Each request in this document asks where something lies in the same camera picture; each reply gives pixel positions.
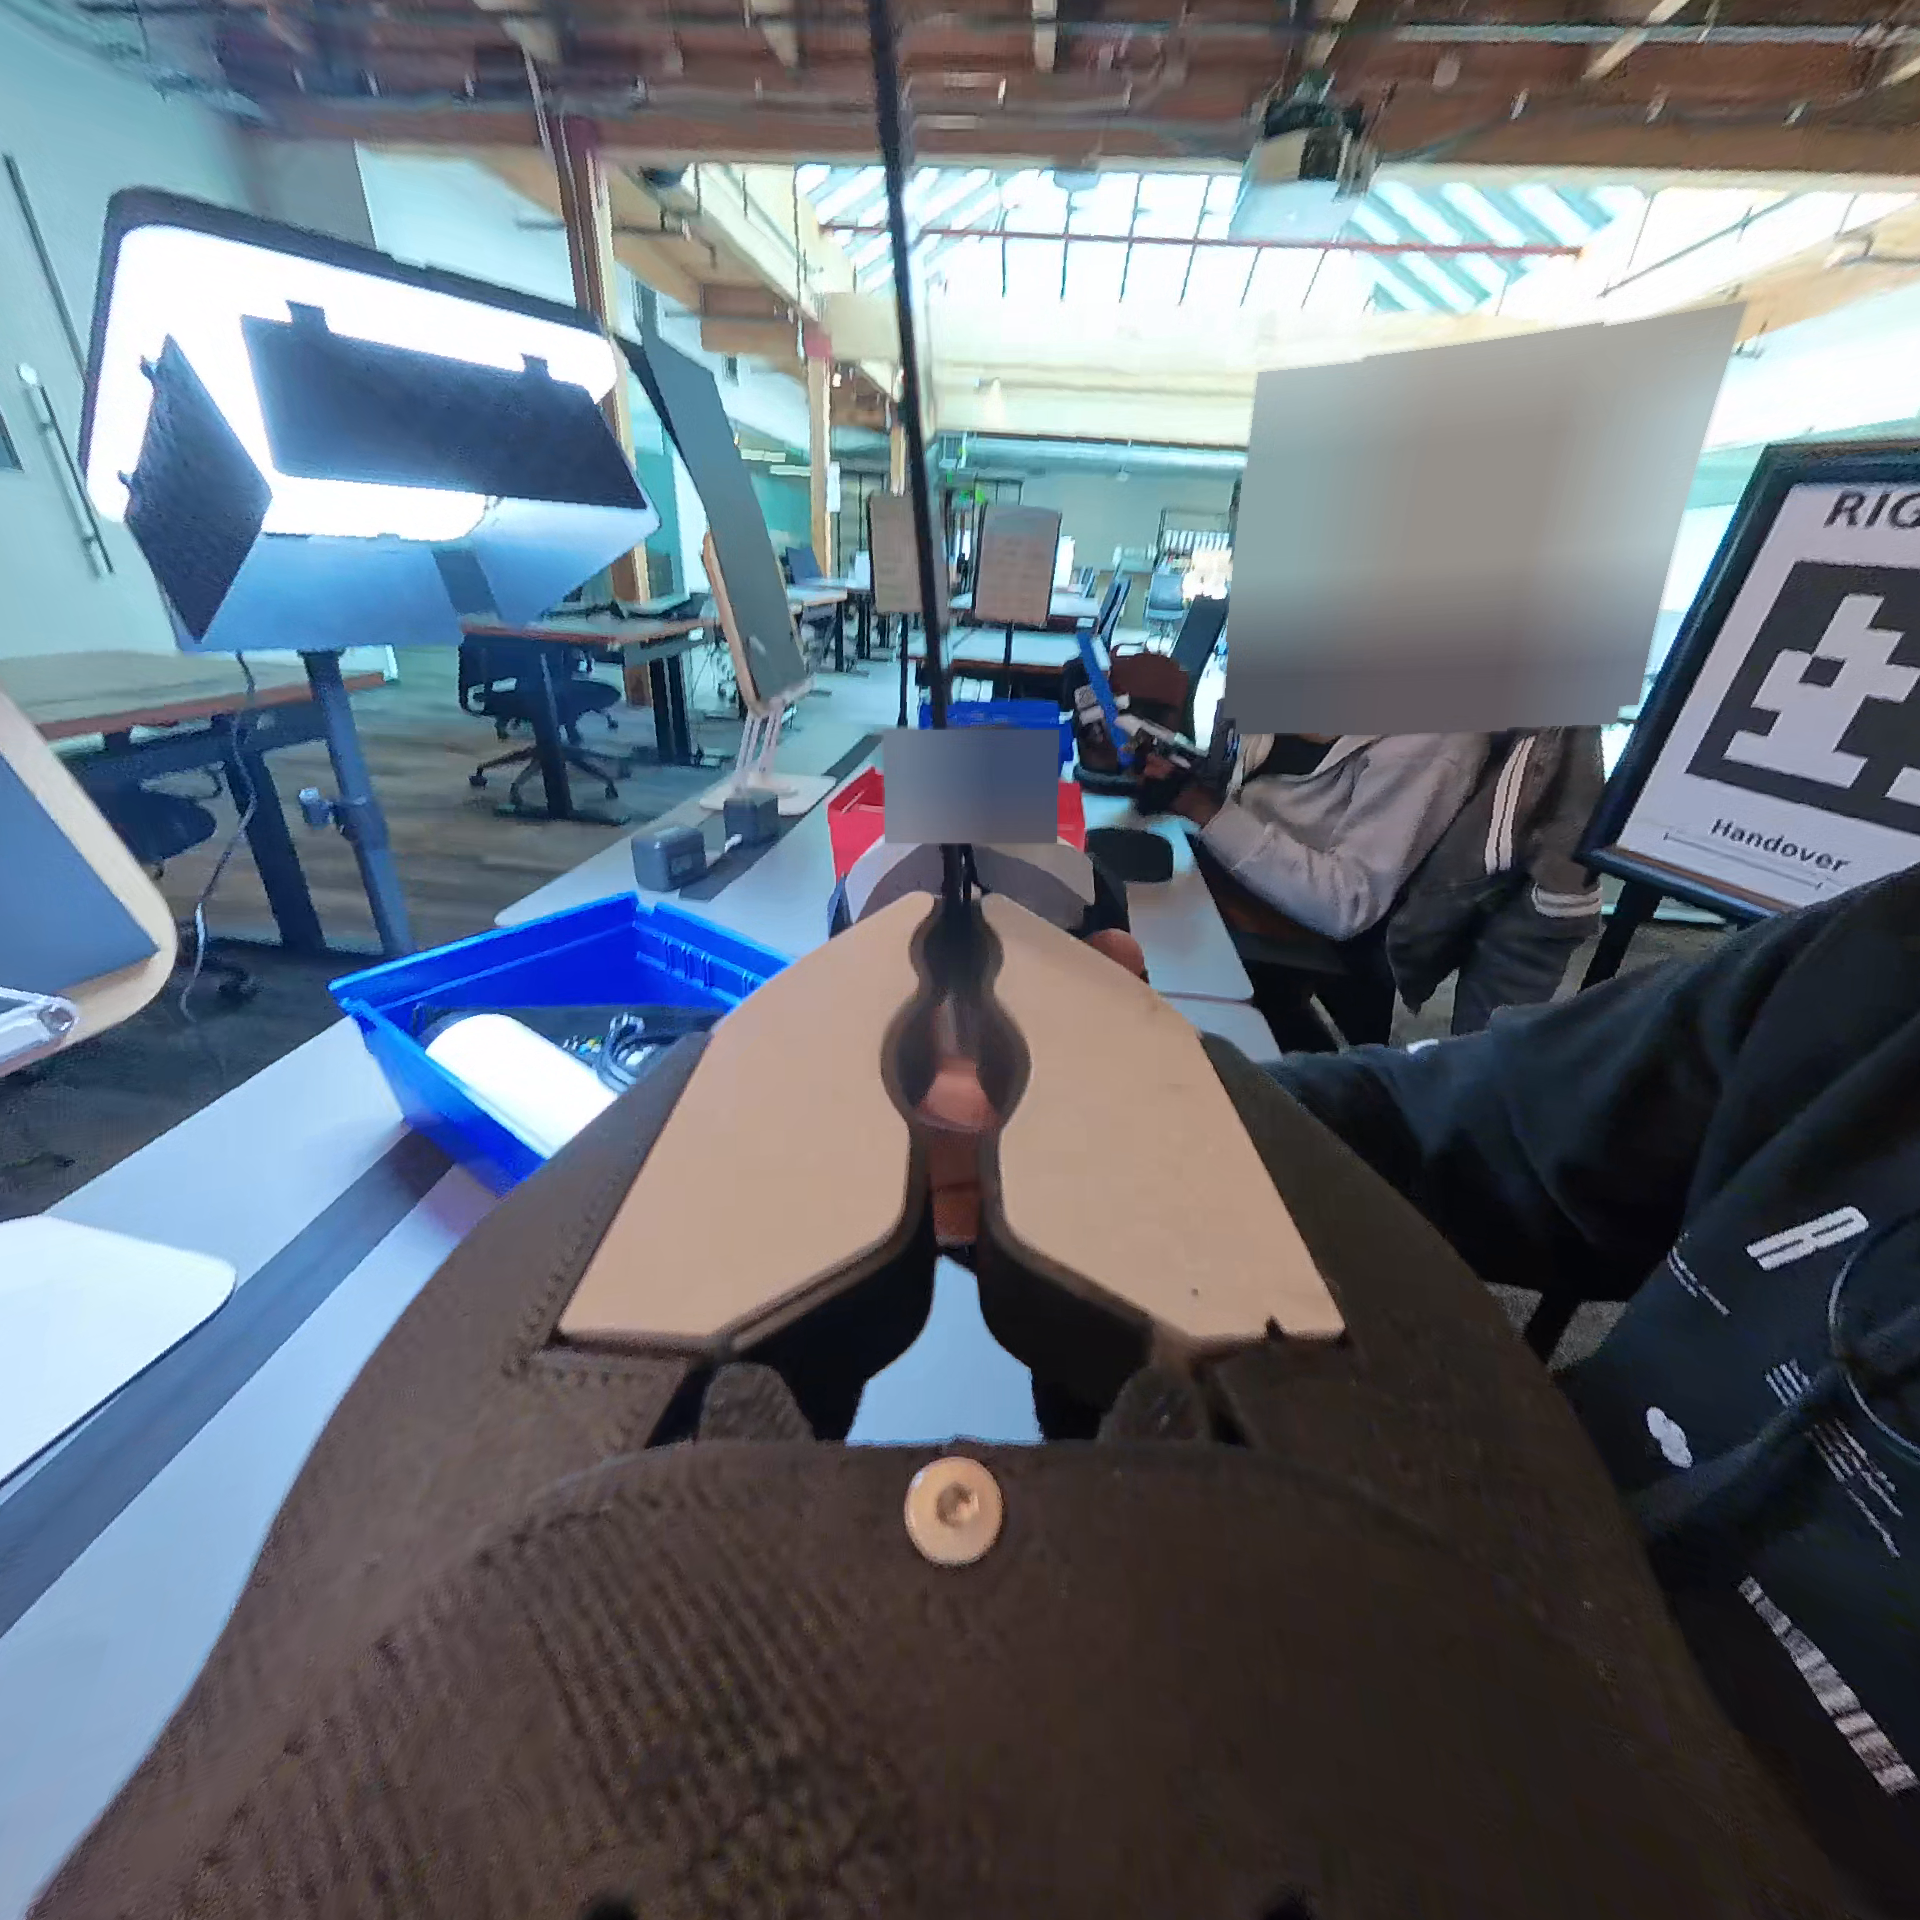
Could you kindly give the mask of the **red plastic bin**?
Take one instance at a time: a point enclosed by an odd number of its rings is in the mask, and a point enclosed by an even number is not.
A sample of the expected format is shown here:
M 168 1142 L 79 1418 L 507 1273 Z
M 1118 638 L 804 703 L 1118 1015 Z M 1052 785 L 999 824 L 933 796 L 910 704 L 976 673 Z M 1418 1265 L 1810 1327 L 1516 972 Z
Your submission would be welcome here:
M 1090 829 L 1078 784 L 1060 784 L 1056 812 L 1060 840 L 1082 853 Z M 827 801 L 827 821 L 833 876 L 847 880 L 858 859 L 872 853 L 884 835 L 884 774 L 877 763 L 861 770 Z

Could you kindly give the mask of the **wooden office desk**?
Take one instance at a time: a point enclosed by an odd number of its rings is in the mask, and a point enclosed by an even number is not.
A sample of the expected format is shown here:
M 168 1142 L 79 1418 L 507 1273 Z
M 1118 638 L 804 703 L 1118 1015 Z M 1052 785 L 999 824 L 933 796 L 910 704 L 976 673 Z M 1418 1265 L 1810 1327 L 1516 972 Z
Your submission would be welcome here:
M 341 697 L 325 704 L 301 662 L 93 651 L 13 656 L 3 686 L 51 745 L 82 745 L 72 774 L 91 794 L 166 777 L 221 777 L 246 818 L 242 838 L 274 917 L 279 944 L 299 955 L 346 955 L 331 944 L 274 785 L 269 757 L 331 747 L 350 697 L 394 682 L 391 651 L 347 651 Z
M 656 724 L 656 757 L 664 764 L 678 768 L 717 764 L 717 757 L 707 756 L 701 747 L 697 728 L 693 726 L 687 696 L 687 656 L 720 638 L 724 624 L 711 611 L 697 618 L 549 618 L 530 626 L 469 619 L 463 626 L 463 640 L 526 643 L 551 650 L 571 647 L 576 651 L 587 650 L 589 655 L 614 655 L 622 663 L 623 679 L 633 679 L 637 673 L 648 678 L 648 703 Z

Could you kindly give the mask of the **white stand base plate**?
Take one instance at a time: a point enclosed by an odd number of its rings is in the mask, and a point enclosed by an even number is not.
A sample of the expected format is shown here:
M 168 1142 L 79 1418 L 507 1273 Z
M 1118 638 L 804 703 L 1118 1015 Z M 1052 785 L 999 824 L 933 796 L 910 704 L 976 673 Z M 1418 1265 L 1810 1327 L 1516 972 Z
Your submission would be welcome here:
M 3 1230 L 3 1478 L 11 1480 L 238 1292 L 206 1252 L 34 1214 Z

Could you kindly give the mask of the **black packet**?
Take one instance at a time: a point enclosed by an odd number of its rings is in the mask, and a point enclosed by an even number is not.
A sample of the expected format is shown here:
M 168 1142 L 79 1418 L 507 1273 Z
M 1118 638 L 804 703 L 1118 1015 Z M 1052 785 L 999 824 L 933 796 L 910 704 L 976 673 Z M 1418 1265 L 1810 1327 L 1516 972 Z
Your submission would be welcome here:
M 948 728 L 948 678 L 943 665 L 943 612 L 939 582 L 943 559 L 935 540 L 931 511 L 931 480 L 926 429 L 922 412 L 922 347 L 910 289 L 907 236 L 907 120 L 901 88 L 901 37 L 886 2 L 867 6 L 867 35 L 874 70 L 877 140 L 884 170 L 884 230 L 893 261 L 895 314 L 901 337 L 901 429 L 907 454 L 907 502 L 915 526 L 915 553 L 922 589 L 924 662 L 927 673 L 931 720 L 935 733 Z M 939 910 L 931 932 L 933 986 L 947 1002 L 957 1002 L 972 989 L 973 856 L 957 844 L 942 845 Z

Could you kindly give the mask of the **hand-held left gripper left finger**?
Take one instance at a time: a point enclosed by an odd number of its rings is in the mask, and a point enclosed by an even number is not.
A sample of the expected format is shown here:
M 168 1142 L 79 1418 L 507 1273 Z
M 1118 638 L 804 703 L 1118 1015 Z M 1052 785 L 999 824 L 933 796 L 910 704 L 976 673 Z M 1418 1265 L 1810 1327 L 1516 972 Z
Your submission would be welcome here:
M 931 917 L 931 898 L 884 907 L 711 1030 L 565 1309 L 565 1342 L 741 1352 L 899 1241 L 915 1142 L 884 1074 Z

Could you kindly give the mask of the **framed marker sign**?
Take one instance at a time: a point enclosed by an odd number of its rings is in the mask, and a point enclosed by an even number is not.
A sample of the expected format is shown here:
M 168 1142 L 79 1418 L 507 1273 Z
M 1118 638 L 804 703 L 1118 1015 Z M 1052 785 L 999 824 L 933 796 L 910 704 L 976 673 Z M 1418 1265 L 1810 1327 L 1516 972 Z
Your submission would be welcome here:
M 1915 865 L 1915 441 L 1763 450 L 1579 856 L 1740 923 Z

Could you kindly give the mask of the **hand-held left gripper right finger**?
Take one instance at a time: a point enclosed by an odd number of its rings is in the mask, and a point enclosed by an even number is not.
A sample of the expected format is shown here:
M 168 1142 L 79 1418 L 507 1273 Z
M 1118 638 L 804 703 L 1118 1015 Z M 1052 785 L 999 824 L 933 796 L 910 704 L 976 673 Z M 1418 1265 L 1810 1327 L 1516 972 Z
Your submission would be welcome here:
M 1201 1033 L 1026 907 L 987 898 L 981 917 L 1019 1084 L 981 1174 L 979 1254 L 1162 1352 L 1341 1341 L 1342 1311 Z

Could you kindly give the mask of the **person's right forearm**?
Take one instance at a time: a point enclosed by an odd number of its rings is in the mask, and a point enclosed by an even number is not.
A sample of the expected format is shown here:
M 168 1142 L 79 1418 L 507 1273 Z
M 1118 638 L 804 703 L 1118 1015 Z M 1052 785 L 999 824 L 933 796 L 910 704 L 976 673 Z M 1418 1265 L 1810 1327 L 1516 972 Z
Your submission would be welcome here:
M 1915 1176 L 1918 880 L 1280 1088 L 1479 1273 L 1623 1298 L 1682 1237 L 1765 1241 Z

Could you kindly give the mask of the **black office chair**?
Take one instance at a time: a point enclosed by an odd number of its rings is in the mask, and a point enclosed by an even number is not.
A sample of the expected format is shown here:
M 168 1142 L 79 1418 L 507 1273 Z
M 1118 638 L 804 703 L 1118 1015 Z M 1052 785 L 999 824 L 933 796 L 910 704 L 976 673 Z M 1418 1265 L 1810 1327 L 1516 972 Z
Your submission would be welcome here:
M 238 804 L 234 827 L 221 838 L 221 850 L 191 903 L 191 913 L 175 921 L 175 969 L 186 969 L 177 993 L 177 1010 L 186 1022 L 195 1017 L 191 999 L 206 975 L 215 977 L 215 993 L 225 1006 L 246 1006 L 259 993 L 259 983 L 246 968 L 213 955 L 213 938 L 206 926 L 207 906 L 224 883 L 259 811 L 259 784 L 248 777 L 244 779 L 244 788 L 246 799 Z M 152 880 L 162 880 L 171 862 L 215 844 L 219 834 L 210 806 L 184 794 L 158 793 L 142 784 L 108 784 L 93 789 L 93 796 L 108 827 L 116 829 L 126 853 L 131 853 Z
M 459 704 L 493 726 L 498 739 L 530 733 L 518 747 L 481 760 L 468 777 L 474 793 L 498 772 L 512 772 L 500 818 L 576 822 L 618 829 L 618 764 L 583 745 L 580 728 L 599 719 L 618 726 L 622 690 L 599 675 L 599 651 L 571 640 L 518 634 L 468 634 L 459 646 Z

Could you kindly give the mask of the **person's left hand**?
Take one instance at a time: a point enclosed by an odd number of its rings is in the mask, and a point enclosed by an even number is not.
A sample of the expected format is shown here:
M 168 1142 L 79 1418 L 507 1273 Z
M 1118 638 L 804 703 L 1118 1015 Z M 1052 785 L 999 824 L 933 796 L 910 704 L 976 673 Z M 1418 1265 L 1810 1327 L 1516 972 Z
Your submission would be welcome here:
M 985 1152 L 996 1142 L 999 1116 L 976 1063 L 948 1054 L 935 1068 L 918 1105 L 931 1223 L 943 1254 L 970 1265 L 981 1230 Z

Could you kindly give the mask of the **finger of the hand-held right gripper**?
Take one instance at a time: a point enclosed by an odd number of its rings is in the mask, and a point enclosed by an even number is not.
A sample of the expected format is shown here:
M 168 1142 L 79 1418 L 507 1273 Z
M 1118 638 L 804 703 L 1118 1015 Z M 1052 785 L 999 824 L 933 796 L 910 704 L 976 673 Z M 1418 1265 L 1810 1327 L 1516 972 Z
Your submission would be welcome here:
M 947 847 L 939 844 L 874 844 L 847 876 L 847 926 L 857 926 L 899 900 L 939 900 L 947 883 Z
M 1097 900 L 1091 862 L 1070 845 L 979 845 L 976 888 L 1067 932 L 1082 932 Z

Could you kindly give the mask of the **white book stand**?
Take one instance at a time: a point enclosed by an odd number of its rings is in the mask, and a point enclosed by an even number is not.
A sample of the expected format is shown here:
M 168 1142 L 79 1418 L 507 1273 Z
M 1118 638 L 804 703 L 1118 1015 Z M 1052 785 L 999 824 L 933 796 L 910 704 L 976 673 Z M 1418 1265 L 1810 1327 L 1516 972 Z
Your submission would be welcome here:
M 768 799 L 783 818 L 802 818 L 830 799 L 840 784 L 839 777 L 793 774 L 775 768 L 781 731 L 787 719 L 786 700 L 749 710 L 731 777 L 701 794 L 697 806 L 707 816 L 720 816 L 728 804 Z

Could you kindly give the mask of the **studio light panel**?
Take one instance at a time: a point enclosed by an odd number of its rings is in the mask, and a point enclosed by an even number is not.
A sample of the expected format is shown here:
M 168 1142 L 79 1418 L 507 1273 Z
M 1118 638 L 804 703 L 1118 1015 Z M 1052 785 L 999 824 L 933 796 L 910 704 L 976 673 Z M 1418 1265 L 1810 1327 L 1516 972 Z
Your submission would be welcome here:
M 587 314 L 156 189 L 110 197 L 79 458 L 183 655 L 454 647 L 658 509 Z

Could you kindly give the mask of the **wooden-rimmed black board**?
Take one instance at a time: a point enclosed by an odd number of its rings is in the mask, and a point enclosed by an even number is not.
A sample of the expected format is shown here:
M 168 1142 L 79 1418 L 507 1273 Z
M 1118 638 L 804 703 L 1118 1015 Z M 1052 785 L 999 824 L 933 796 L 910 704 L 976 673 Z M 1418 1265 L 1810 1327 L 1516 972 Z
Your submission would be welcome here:
M 177 948 L 156 884 L 3 697 L 3 1074 L 131 1021 L 168 983 Z
M 787 582 L 717 380 L 667 343 L 619 341 L 619 347 L 701 495 L 719 564 L 710 595 L 737 646 L 743 700 L 750 710 L 787 704 L 804 688 L 808 667 Z

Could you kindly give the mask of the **white cylindrical bottle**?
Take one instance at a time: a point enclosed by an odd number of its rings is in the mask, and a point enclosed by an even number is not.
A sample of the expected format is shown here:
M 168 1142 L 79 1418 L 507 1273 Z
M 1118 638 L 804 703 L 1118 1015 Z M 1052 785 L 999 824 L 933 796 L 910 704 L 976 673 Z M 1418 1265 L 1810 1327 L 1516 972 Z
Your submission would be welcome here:
M 424 1053 L 542 1160 L 618 1104 L 592 1067 L 512 1013 L 452 1015 L 430 1030 Z

